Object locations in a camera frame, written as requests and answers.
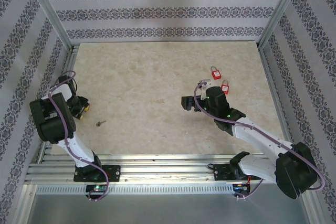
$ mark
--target small key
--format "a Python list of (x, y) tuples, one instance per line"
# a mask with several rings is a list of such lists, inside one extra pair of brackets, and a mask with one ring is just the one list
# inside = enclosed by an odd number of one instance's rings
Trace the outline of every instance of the small key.
[(106, 120), (105, 120), (105, 121), (102, 121), (102, 122), (98, 122), (98, 123), (96, 123), (96, 126), (99, 127), (99, 126), (101, 126), (104, 122), (106, 122)]

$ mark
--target cable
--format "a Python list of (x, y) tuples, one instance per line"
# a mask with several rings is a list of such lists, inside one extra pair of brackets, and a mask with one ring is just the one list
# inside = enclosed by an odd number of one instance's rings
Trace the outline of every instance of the cable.
[(75, 92), (77, 92), (77, 89), (78, 89), (77, 82), (76, 82), (76, 80), (75, 80), (75, 79), (73, 79), (73, 80), (74, 80), (74, 83), (76, 84), (76, 89), (75, 89)]
[(256, 192), (256, 190), (259, 188), (259, 186), (261, 185), (261, 183), (264, 181), (264, 179), (262, 178), (260, 181), (259, 181), (259, 183), (258, 183), (258, 185), (248, 194), (248, 195), (243, 195), (243, 194), (241, 194), (241, 193), (238, 193), (238, 192), (234, 192), (235, 194), (238, 194), (238, 195), (240, 195), (240, 197), (241, 198), (243, 198), (244, 200), (245, 199), (247, 199), (248, 197), (250, 197), (252, 194), (254, 194), (255, 192)]
[(63, 124), (63, 127), (64, 127), (64, 141), (65, 141), (65, 144), (66, 144), (66, 147), (67, 147), (69, 153), (70, 153), (74, 158), (76, 158), (76, 159), (78, 159), (78, 160), (80, 160), (80, 161), (82, 161), (82, 162), (84, 162), (84, 163), (86, 163), (86, 164), (88, 164), (88, 165), (93, 166), (94, 168), (100, 170), (100, 171), (105, 175), (105, 178), (106, 178), (106, 190), (105, 190), (105, 192), (104, 192), (99, 198), (94, 199), (94, 201), (97, 202), (98, 200), (101, 200), (103, 197), (105, 197), (106, 194), (107, 194), (108, 191), (109, 191), (109, 185), (110, 185), (109, 177), (108, 177), (107, 173), (106, 173), (102, 168), (100, 168), (98, 165), (95, 165), (95, 164), (93, 164), (93, 163), (91, 163), (91, 162), (89, 162), (89, 161), (83, 159), (82, 157), (77, 156), (75, 153), (72, 152), (72, 150), (71, 150), (71, 148), (70, 148), (70, 146), (69, 146), (69, 142), (68, 142), (68, 127), (67, 127), (67, 123), (66, 123), (66, 121), (65, 121), (64, 116), (63, 116), (62, 113), (61, 113), (61, 110), (59, 109), (59, 107), (57, 106), (57, 104), (55, 103), (55, 101), (54, 101), (54, 100), (52, 99), (52, 97), (51, 97), (51, 94), (52, 94), (52, 92), (53, 92), (55, 89), (57, 89), (58, 87), (60, 87), (60, 86), (63, 85), (64, 83), (69, 82), (69, 81), (72, 80), (72, 79), (75, 77), (75, 75), (76, 75), (76, 72), (74, 72), (74, 71), (72, 71), (72, 70), (69, 70), (69, 71), (66, 71), (66, 72), (62, 73), (60, 76), (63, 76), (63, 75), (65, 75), (66, 73), (73, 73), (73, 75), (72, 75), (69, 79), (67, 79), (67, 80), (65, 80), (65, 81), (63, 81), (63, 82), (61, 82), (61, 83), (59, 83), (59, 84), (57, 84), (57, 85), (51, 87), (51, 88), (50, 88), (50, 91), (49, 91), (49, 93), (48, 93), (48, 98), (49, 98), (49, 100), (51, 101), (51, 103), (53, 104), (53, 106), (55, 107), (58, 116), (61, 118), (61, 121), (62, 121), (62, 124)]
[[(211, 114), (209, 114), (208, 112), (206, 112), (199, 104), (199, 102), (197, 101), (197, 98), (196, 98), (196, 92), (199, 88), (201, 88), (202, 85), (206, 85), (206, 82), (202, 82), (200, 83), (199, 85), (197, 85), (197, 87), (195, 88), (195, 91), (194, 91), (194, 100), (195, 100), (195, 103), (197, 105), (197, 107), (203, 112), (205, 113), (206, 115), (210, 116), (212, 119), (215, 119), (217, 121), (220, 121), (220, 122), (225, 122), (225, 123), (230, 123), (230, 124), (237, 124), (237, 125), (241, 125), (241, 126), (244, 126), (244, 127), (247, 127), (251, 130), (255, 130), (256, 132), (258, 132), (259, 134), (261, 134), (262, 136), (266, 137), (267, 139), (271, 140), (273, 143), (277, 144), (278, 146), (281, 146), (282, 148), (284, 148), (286, 151), (290, 152), (291, 154), (293, 154), (295, 157), (301, 159), (302, 161), (304, 161), (308, 166), (310, 166), (320, 177), (320, 181), (321, 181), (321, 184), (316, 187), (316, 188), (308, 188), (308, 190), (322, 190), (322, 188), (325, 186), (326, 184), (326, 181), (325, 181), (325, 178), (324, 176), (322, 175), (322, 173), (311, 163), (309, 162), (306, 158), (302, 157), (301, 155), (299, 155), (298, 153), (296, 153), (295, 151), (293, 151), (292, 149), (288, 148), (287, 146), (284, 146), (282, 145), (279, 141), (277, 141), (276, 139), (274, 139), (273, 137), (267, 135), (265, 132), (263, 132), (262, 130), (258, 129), (258, 128), (255, 128), (253, 127), (252, 125), (249, 125), (249, 124), (246, 124), (246, 123), (241, 123), (241, 122), (236, 122), (236, 121), (231, 121), (231, 120), (227, 120), (227, 119), (222, 119), (222, 118), (218, 118), (216, 116), (213, 116)], [(260, 181), (260, 183), (257, 185), (256, 188), (258, 188), (260, 186), (260, 184), (262, 183), (262, 180)], [(245, 196), (245, 198), (249, 197), (252, 193), (255, 192), (256, 189), (254, 189), (249, 195)]]
[(247, 179), (248, 179), (248, 181), (247, 181), (247, 187), (251, 187), (251, 176), (250, 175), (248, 175), (247, 176)]

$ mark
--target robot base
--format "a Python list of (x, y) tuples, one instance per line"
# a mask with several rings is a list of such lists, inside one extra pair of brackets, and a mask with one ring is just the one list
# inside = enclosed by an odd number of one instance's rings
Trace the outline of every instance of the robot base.
[[(94, 164), (101, 167), (108, 175), (109, 182), (119, 182), (120, 180), (120, 165), (101, 165), (96, 154), (93, 154)], [(77, 167), (75, 169), (74, 182), (106, 182), (104, 174), (91, 165), (85, 167)]]

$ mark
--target patterned wallpaper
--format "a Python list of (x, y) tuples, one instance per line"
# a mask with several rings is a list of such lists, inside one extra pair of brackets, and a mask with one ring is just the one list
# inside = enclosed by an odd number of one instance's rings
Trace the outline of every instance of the patterned wallpaper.
[(0, 223), (10, 223), (40, 140), (29, 102), (46, 94), (66, 49), (37, 0), (0, 0)]
[(73, 43), (257, 40), (279, 0), (50, 0)]
[(336, 2), (291, 0), (264, 53), (290, 135), (305, 142), (327, 185), (319, 193), (336, 223)]

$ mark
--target aluminum frame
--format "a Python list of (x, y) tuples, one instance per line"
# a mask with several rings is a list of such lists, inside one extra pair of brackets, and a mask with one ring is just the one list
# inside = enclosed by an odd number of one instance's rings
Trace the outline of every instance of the aluminum frame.
[[(97, 184), (73, 181), (75, 163), (68, 155), (48, 154), (51, 145), (43, 152), (42, 162), (30, 164), (26, 185)], [(162, 155), (98, 155), (102, 164), (120, 165), (120, 181), (112, 184), (233, 184), (244, 180), (215, 181), (208, 164), (228, 164), (235, 155), (162, 154)]]
[(23, 185), (12, 224), (26, 224), (36, 195), (37, 185)]
[(74, 45), (74, 48), (72, 49), (71, 55), (69, 57), (69, 61), (65, 65), (64, 71), (69, 71), (69, 70), (74, 69), (78, 50), (79, 50), (79, 45)]
[(67, 50), (70, 50), (73, 47), (73, 44), (61, 20), (57, 16), (56, 11), (53, 9), (50, 0), (38, 0), (38, 2), (47, 15), (53, 28), (56, 30), (58, 36), (62, 40), (63, 44), (67, 47)]
[[(283, 114), (283, 111), (280, 105), (280, 100), (279, 100), (279, 97), (277, 96), (276, 88), (272, 81), (270, 69), (266, 63), (264, 51), (260, 47), (258, 48), (258, 50), (259, 50), (262, 65), (264, 67), (266, 79), (267, 79), (267, 82), (268, 82), (268, 85), (269, 85), (269, 88), (272, 94), (273, 102), (274, 102), (274, 105), (275, 105), (275, 108), (276, 108), (276, 111), (279, 117), (279, 122), (282, 128), (283, 137), (286, 141), (292, 142), (292, 139), (289, 134), (288, 125), (285, 119), (285, 115)], [(307, 190), (305, 193), (302, 194), (301, 197), (302, 197), (303, 204), (305, 206), (310, 223), (311, 224), (327, 223), (323, 210), (321, 208), (321, 202), (317, 198), (317, 193), (315, 191)]]
[(279, 4), (275, 8), (274, 12), (272, 13), (271, 18), (269, 19), (264, 31), (261, 34), (261, 37), (258, 42), (258, 49), (262, 51), (265, 44), (267, 43), (269, 37), (273, 33), (275, 27), (277, 26), (280, 18), (282, 17), (285, 9), (287, 8), (290, 0), (280, 0)]
[[(37, 195), (83, 195), (85, 185), (39, 185)], [(195, 195), (234, 194), (232, 184), (157, 184), (120, 185), (109, 187), (108, 195)]]

